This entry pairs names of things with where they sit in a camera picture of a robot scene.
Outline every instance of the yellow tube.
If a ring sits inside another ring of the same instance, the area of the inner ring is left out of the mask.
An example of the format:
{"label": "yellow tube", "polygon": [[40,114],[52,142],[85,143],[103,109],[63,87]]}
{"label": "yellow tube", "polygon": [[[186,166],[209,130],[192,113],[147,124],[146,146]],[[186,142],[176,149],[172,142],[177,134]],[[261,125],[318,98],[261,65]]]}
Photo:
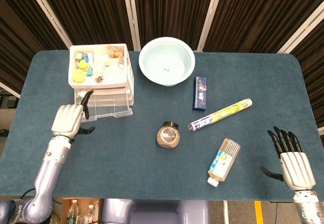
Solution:
{"label": "yellow tube", "polygon": [[189,131],[196,131],[198,129],[203,128],[206,125],[215,123],[223,118],[226,118],[232,114],[235,114],[243,109],[252,106],[251,99],[243,99],[242,101],[237,102],[236,104],[232,104],[224,109],[221,109],[215,113],[207,115],[201,119],[198,119],[188,125]]}

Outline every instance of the bottle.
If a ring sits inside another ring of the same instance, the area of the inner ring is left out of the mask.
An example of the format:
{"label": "bottle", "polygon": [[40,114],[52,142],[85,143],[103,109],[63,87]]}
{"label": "bottle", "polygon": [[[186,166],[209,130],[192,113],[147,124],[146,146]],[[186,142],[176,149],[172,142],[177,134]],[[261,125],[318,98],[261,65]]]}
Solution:
{"label": "bottle", "polygon": [[156,134],[157,143],[165,148],[175,148],[180,141],[179,125],[166,121]]}
{"label": "bottle", "polygon": [[95,218],[95,210],[93,209],[94,205],[89,205],[87,214],[85,215],[85,224],[91,223],[93,218]]}
{"label": "bottle", "polygon": [[67,214],[66,224],[78,224],[78,214],[79,208],[77,206],[77,200],[72,200],[72,205],[70,206]]}
{"label": "bottle", "polygon": [[217,187],[219,182],[225,181],[240,148],[241,146],[235,141],[229,138],[224,139],[208,170],[210,177],[207,182],[210,185]]}

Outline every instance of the robot finger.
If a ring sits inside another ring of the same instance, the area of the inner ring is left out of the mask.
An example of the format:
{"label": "robot finger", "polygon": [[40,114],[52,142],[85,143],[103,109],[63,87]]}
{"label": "robot finger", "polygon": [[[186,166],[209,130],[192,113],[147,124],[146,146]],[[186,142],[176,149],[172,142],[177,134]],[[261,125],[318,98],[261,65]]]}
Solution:
{"label": "robot finger", "polygon": [[303,152],[295,134],[292,133],[291,131],[289,131],[288,134],[289,134],[290,138],[292,139],[292,144],[296,147],[297,152]]}
{"label": "robot finger", "polygon": [[274,126],[273,129],[278,134],[279,141],[283,146],[283,151],[284,152],[290,152],[290,147],[288,146],[288,144],[287,144],[283,134],[281,133],[280,129],[278,127],[276,127],[276,126]]}
{"label": "robot finger", "polygon": [[93,94],[93,90],[88,91],[80,103],[83,106],[83,111],[85,113],[86,119],[89,119],[88,101],[89,101],[91,94]]}
{"label": "robot finger", "polygon": [[268,134],[269,136],[272,138],[273,144],[274,144],[274,148],[278,154],[278,158],[280,158],[280,154],[283,152],[282,151],[282,147],[279,143],[278,137],[270,130],[268,130]]}
{"label": "robot finger", "polygon": [[89,129],[83,129],[80,127],[76,134],[77,135],[88,135],[88,134],[92,133],[94,130],[95,130],[95,127],[90,127]]}
{"label": "robot finger", "polygon": [[261,167],[261,171],[270,178],[284,182],[284,177],[280,173],[270,172],[267,168]]}
{"label": "robot finger", "polygon": [[288,145],[290,147],[290,151],[295,152],[296,151],[295,145],[293,144],[292,139],[290,138],[290,136],[288,135],[288,133],[285,132],[283,129],[280,130],[280,131],[283,134],[283,137],[287,140]]}

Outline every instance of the cable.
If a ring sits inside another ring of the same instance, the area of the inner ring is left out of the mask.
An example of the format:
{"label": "cable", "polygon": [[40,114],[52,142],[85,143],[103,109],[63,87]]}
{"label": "cable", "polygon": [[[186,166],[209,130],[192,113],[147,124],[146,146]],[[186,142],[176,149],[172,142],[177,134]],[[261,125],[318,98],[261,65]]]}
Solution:
{"label": "cable", "polygon": [[20,197],[20,199],[24,198],[25,195],[27,195],[29,192],[31,192],[31,191],[33,191],[33,190],[35,190],[35,188],[32,188],[32,189],[30,189],[30,190],[27,190],[25,193],[22,194],[22,196]]}
{"label": "cable", "polygon": [[277,202],[276,211],[275,211],[275,222],[274,224],[279,223],[279,203]]}
{"label": "cable", "polygon": [[62,205],[63,203],[61,203],[61,202],[58,202],[57,200],[55,200],[54,198],[52,198],[53,199],[53,201],[56,203],[56,204],[59,204],[59,205]]}

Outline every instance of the blue box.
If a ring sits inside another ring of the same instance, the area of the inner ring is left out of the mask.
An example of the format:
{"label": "blue box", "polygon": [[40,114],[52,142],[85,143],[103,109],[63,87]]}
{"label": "blue box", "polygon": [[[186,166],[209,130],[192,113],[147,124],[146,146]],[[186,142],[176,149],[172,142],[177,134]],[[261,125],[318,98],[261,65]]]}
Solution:
{"label": "blue box", "polygon": [[192,110],[205,111],[207,102],[207,78],[196,76],[193,81]]}

